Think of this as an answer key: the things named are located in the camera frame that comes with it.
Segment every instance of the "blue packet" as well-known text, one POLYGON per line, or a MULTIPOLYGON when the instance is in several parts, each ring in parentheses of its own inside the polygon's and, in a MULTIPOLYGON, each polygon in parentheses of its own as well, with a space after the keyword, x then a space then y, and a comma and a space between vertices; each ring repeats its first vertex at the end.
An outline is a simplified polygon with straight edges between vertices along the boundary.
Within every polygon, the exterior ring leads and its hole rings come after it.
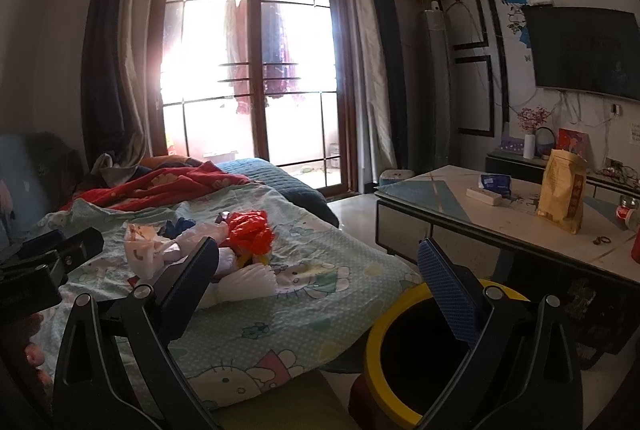
POLYGON ((502 197, 511 195, 511 176, 504 174, 481 174, 478 187, 500 194, 502 197))
POLYGON ((164 236, 165 238, 170 238, 171 240, 175 240, 178 235, 181 235, 185 230, 193 228, 195 225, 195 220, 185 219, 184 217, 180 217, 178 220, 176 220, 175 226, 170 220, 168 220, 166 224, 162 228, 160 228, 160 230, 158 231, 158 235, 164 236))

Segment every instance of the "wall-mounted tv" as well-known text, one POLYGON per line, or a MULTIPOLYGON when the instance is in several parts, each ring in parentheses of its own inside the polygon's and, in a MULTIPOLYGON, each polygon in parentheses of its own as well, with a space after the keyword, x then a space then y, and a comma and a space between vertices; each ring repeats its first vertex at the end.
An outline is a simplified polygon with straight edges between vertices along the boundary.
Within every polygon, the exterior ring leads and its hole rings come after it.
POLYGON ((640 29, 633 13, 525 7, 536 86, 640 101, 640 29))

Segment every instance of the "red label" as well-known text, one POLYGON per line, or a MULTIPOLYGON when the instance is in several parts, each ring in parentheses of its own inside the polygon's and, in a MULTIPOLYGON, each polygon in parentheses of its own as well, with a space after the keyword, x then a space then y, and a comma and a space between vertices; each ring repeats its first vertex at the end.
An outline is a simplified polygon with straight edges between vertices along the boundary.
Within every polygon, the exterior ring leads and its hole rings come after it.
POLYGON ((582 186, 584 185, 584 177, 581 175, 574 176, 574 187, 571 190, 571 200, 569 201, 569 211, 566 216, 571 219, 575 217, 575 213, 578 211, 580 205, 580 198, 582 197, 582 186))

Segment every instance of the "beige sheer curtain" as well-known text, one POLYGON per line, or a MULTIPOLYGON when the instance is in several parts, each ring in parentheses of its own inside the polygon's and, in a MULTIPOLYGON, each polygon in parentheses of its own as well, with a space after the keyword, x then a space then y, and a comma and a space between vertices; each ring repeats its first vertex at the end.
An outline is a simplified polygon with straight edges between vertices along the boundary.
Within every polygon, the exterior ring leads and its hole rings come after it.
POLYGON ((140 160, 150 153, 148 137, 148 114, 146 110, 146 91, 142 75, 137 74, 132 51, 132 5, 133 0, 120 0, 120 23, 118 24, 118 57, 122 88, 129 111, 128 130, 130 138, 119 163, 111 156, 103 154, 92 169, 109 186, 126 182, 136 171, 140 160))
POLYGON ((396 167, 391 137, 386 67, 373 0, 349 0, 354 43, 354 84, 358 136, 358 182, 377 182, 380 174, 396 167))

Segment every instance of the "dark blue curtain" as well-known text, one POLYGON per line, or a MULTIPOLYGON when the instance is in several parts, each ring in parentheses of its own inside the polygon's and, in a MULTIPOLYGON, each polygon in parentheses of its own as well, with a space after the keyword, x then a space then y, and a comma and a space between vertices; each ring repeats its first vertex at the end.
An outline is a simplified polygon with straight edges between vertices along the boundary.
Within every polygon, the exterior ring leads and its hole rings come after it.
POLYGON ((389 93, 391 135, 398 168, 408 168, 409 146, 407 141, 406 88, 404 84, 404 60, 400 43, 400 26, 395 0, 373 0, 378 16, 378 28, 385 57, 386 79, 389 93))
POLYGON ((115 162, 126 147, 130 113, 118 61, 120 0, 91 0, 80 77, 82 136, 89 169, 103 153, 115 162))

